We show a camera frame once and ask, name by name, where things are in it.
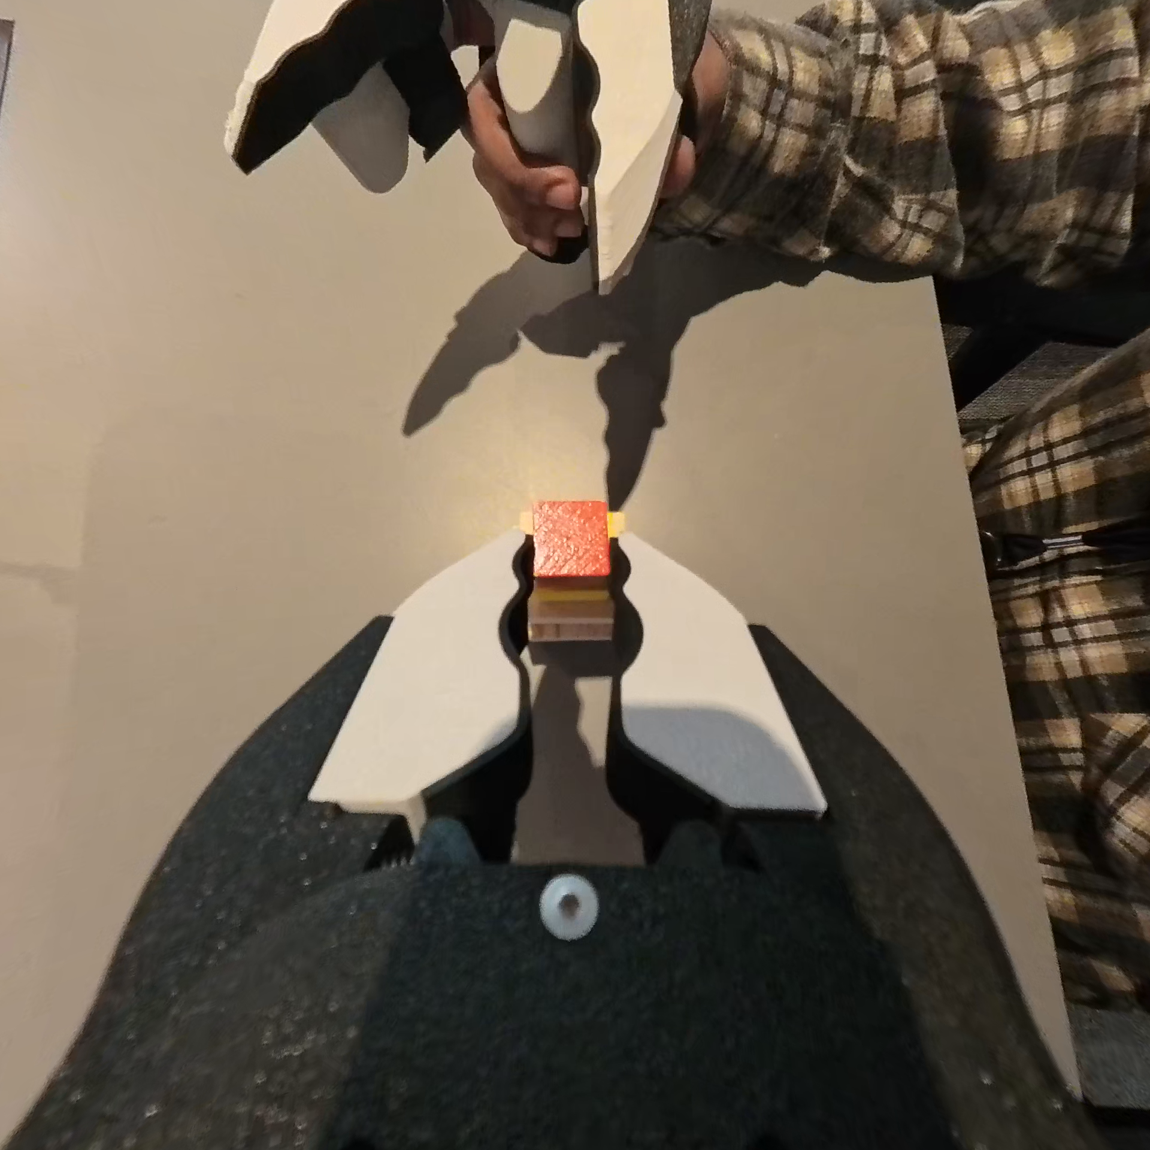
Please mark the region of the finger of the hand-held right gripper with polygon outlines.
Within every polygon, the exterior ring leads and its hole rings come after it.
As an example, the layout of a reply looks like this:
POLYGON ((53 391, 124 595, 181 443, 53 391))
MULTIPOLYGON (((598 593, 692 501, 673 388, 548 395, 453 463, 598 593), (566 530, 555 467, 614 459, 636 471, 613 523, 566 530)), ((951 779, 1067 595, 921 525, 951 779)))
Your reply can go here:
POLYGON ((225 125, 250 174, 314 130, 351 177, 387 193, 450 140, 448 15, 439 2, 270 3, 225 125))
POLYGON ((629 273, 657 210, 710 2, 585 2, 577 44, 591 69, 585 107, 589 252, 596 295, 629 273))

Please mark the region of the person's right hand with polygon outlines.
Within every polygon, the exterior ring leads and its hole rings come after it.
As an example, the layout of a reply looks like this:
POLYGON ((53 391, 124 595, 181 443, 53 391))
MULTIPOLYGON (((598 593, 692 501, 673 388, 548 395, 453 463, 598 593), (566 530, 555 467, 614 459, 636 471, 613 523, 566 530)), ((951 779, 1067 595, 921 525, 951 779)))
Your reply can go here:
MULTIPOLYGON (((557 243, 583 232, 580 182, 570 169, 520 154, 510 136, 494 65, 485 46, 480 69, 468 87, 464 136, 472 150, 479 185, 492 200, 509 237, 537 255, 553 255, 557 243)), ((724 51, 707 33, 687 85, 694 110, 694 135, 677 137, 666 167, 661 198, 680 198, 691 187, 720 128, 729 83, 724 51)))

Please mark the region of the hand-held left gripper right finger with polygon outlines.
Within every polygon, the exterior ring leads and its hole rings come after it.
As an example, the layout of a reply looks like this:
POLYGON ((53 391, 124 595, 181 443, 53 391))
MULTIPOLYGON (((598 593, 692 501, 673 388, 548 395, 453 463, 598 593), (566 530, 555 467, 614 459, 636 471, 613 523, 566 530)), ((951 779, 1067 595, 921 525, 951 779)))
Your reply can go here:
POLYGON ((618 544, 641 633, 620 682, 625 741, 729 812, 822 818, 824 792, 743 615, 632 532, 618 544))

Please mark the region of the red wooden cube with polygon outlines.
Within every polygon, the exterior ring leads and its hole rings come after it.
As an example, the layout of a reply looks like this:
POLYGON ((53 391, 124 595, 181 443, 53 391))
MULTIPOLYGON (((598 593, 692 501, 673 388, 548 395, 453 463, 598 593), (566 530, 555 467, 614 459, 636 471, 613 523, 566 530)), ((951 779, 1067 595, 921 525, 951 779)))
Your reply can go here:
POLYGON ((602 500, 539 500, 531 508, 536 581, 603 581, 610 574, 610 511, 602 500))

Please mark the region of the natural wooden cube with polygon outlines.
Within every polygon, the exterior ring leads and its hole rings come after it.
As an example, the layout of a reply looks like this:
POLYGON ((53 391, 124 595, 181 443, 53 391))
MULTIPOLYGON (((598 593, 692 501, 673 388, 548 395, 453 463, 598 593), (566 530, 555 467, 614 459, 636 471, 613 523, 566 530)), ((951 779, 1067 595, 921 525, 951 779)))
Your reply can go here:
POLYGON ((614 606, 609 596, 526 600, 526 641, 529 644, 610 642, 614 606))

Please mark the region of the yellow wooden cube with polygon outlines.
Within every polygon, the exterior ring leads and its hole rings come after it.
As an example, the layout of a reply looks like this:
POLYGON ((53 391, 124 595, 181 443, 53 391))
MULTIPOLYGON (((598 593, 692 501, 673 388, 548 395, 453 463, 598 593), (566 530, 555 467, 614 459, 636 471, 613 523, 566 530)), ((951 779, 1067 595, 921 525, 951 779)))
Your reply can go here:
MULTIPOLYGON (((625 517, 622 512, 610 511, 610 536, 617 538, 625 529, 625 517)), ((581 599, 605 595, 609 590, 610 574, 606 580, 573 580, 573 581, 548 581, 535 580, 532 574, 533 564, 533 541, 532 541, 532 521, 531 510, 521 517, 521 530, 531 541, 531 577, 533 581, 535 595, 551 599, 581 599)))

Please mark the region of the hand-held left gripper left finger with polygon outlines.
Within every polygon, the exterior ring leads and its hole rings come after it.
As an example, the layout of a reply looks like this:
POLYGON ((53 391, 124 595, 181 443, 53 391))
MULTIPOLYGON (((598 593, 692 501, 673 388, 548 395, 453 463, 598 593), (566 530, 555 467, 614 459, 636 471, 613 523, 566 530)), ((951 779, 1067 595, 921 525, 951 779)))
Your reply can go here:
POLYGON ((526 679, 507 614, 522 593, 521 530, 506 530, 395 610, 307 800, 398 815, 417 840, 428 804, 526 731, 526 679))

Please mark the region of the person's right forearm plaid sleeve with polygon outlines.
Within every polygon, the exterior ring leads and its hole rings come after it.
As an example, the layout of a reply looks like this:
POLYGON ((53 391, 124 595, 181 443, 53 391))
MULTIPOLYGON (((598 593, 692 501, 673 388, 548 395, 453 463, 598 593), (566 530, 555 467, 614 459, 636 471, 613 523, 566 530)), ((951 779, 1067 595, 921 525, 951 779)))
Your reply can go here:
POLYGON ((1065 289, 1147 271, 1147 3, 715 14, 714 133, 652 232, 1065 289))

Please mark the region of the person's plaid-clothed torso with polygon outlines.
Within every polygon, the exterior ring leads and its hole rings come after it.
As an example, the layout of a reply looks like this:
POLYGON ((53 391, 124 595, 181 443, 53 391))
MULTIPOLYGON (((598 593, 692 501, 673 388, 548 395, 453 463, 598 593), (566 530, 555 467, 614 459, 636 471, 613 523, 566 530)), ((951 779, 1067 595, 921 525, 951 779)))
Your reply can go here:
POLYGON ((1148 343, 963 437, 974 521, 1041 555, 986 563, 1065 998, 1147 1012, 1148 343))

